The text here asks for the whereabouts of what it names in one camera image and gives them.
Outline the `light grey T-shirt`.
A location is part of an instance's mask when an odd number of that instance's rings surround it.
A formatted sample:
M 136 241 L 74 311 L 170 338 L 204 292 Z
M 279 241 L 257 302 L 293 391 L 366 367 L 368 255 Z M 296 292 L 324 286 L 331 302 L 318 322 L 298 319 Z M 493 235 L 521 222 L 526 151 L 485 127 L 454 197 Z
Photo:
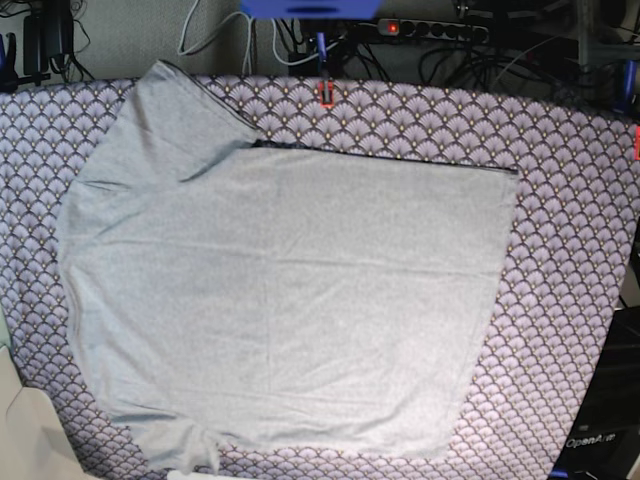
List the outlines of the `light grey T-shirt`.
M 62 200 L 67 338 L 155 468 L 222 445 L 447 449 L 495 304 L 518 177 L 266 147 L 159 62 Z

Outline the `red table clamp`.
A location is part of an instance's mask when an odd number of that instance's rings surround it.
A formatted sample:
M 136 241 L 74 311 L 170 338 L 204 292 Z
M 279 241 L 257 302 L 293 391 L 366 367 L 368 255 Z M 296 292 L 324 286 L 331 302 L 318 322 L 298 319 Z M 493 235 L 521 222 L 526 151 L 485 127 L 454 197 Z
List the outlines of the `red table clamp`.
M 318 84 L 320 105 L 323 108 L 331 108 L 334 105 L 334 87 L 331 80 L 321 80 Z

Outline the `black power strip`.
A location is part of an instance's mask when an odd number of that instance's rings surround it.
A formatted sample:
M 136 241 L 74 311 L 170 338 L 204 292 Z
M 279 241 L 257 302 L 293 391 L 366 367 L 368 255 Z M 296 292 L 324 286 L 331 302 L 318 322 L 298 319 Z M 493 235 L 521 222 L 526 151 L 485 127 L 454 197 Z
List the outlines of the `black power strip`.
M 436 40 L 486 44 L 489 29 L 484 26 L 424 20 L 381 18 L 375 23 L 378 32 L 387 37 L 413 40 Z

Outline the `patterned purple tablecloth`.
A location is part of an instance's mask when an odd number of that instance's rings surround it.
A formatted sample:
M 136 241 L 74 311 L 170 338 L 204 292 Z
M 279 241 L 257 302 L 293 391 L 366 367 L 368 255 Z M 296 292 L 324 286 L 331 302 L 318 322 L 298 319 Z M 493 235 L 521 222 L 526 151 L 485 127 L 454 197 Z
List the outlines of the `patterned purple tablecloth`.
M 639 218 L 635 127 L 530 99 L 313 79 L 207 77 L 267 141 L 396 159 L 510 168 L 518 200 L 503 277 L 469 395 L 440 461 L 287 447 L 222 453 L 264 479 L 543 479 L 574 423 L 607 337 Z M 52 400 L 83 469 L 153 472 L 111 425 L 75 365 L 54 230 L 68 186 L 132 82 L 48 86 L 1 99 L 1 306 L 22 381 Z

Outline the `red edge clamp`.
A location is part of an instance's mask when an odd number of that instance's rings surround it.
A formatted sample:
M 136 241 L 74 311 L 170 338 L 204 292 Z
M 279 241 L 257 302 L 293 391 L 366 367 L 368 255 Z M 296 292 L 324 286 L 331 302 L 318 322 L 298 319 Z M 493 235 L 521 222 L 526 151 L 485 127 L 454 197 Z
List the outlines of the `red edge clamp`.
M 635 143 L 634 143 L 634 159 L 640 160 L 640 126 L 636 126 Z

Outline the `black power adapter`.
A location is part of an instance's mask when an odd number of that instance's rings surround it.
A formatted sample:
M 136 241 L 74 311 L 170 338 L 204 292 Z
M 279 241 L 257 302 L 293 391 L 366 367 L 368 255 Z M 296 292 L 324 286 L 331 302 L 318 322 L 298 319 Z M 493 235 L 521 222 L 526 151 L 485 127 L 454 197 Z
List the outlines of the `black power adapter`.
M 51 70 L 62 75 L 74 54 L 74 18 L 70 1 L 33 1 L 23 21 L 25 75 Z

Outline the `black OpenArm box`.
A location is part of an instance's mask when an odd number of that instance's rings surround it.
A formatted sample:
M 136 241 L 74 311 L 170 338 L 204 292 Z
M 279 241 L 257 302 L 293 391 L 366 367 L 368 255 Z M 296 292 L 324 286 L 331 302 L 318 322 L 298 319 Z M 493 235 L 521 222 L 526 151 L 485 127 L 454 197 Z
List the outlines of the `black OpenArm box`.
M 639 472 L 639 308 L 618 310 L 551 479 Z

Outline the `black left clamp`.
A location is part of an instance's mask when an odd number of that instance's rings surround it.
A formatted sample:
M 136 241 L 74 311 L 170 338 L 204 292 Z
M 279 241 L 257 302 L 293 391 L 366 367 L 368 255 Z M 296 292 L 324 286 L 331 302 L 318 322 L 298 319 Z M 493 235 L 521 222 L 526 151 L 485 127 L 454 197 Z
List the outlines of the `black left clamp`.
M 1 36 L 1 92 L 12 94 L 19 87 L 34 84 L 40 86 L 45 80 L 49 80 L 49 73 L 36 73 L 20 77 L 15 68 L 17 53 L 17 39 L 14 33 Z

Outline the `blue right clamp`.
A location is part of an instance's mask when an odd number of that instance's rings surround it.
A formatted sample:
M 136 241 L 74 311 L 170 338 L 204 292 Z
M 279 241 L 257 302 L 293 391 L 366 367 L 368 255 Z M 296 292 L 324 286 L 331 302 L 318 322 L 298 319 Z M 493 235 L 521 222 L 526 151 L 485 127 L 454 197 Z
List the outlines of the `blue right clamp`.
M 616 97 L 613 111 L 620 114 L 629 114 L 635 98 L 635 82 L 638 72 L 638 62 L 627 60 L 620 70 L 619 79 L 616 80 Z

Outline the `white foam board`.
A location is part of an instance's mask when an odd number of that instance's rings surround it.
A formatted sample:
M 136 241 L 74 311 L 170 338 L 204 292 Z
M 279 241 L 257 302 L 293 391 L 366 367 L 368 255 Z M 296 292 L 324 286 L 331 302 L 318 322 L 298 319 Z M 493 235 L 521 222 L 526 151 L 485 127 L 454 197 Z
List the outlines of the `white foam board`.
M 51 400 L 22 385 L 6 347 L 1 348 L 1 477 L 86 477 Z

